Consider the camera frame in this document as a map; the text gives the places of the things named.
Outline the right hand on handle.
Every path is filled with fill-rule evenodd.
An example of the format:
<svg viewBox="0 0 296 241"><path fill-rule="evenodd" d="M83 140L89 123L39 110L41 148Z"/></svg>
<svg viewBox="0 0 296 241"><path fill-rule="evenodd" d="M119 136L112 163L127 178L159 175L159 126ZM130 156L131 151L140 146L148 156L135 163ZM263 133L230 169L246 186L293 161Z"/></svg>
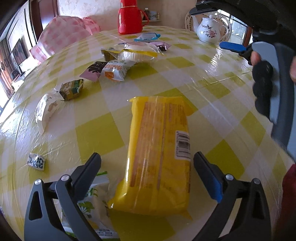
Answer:
<svg viewBox="0 0 296 241"><path fill-rule="evenodd" d="M251 60L251 64L254 66L260 62L261 57L257 52L252 51L250 60ZM293 82L296 82L296 57L293 57L293 60L290 66L290 77Z"/></svg>

